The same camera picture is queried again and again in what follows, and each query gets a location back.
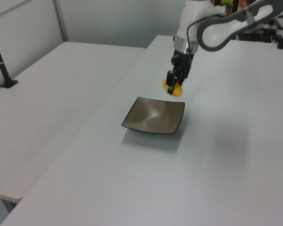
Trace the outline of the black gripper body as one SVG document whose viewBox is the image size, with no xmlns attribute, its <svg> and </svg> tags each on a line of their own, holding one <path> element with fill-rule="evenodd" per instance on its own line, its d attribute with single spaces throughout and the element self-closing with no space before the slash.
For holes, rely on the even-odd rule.
<svg viewBox="0 0 283 226">
<path fill-rule="evenodd" d="M 182 53 L 175 49 L 171 58 L 171 63 L 175 73 L 184 78 L 188 78 L 193 58 L 193 53 Z"/>
</svg>

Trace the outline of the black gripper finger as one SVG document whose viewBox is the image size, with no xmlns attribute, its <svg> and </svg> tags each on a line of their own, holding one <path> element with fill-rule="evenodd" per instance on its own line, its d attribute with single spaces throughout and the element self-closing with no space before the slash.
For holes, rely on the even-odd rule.
<svg viewBox="0 0 283 226">
<path fill-rule="evenodd" d="M 180 85 L 178 84 L 176 70 L 167 72 L 166 91 L 168 94 L 180 94 Z"/>
<path fill-rule="evenodd" d="M 179 79 L 178 79 L 178 84 L 180 86 L 183 85 L 183 82 L 187 79 L 188 75 L 189 75 L 189 70 L 182 70 L 180 72 L 180 76 L 179 76 Z"/>
</svg>

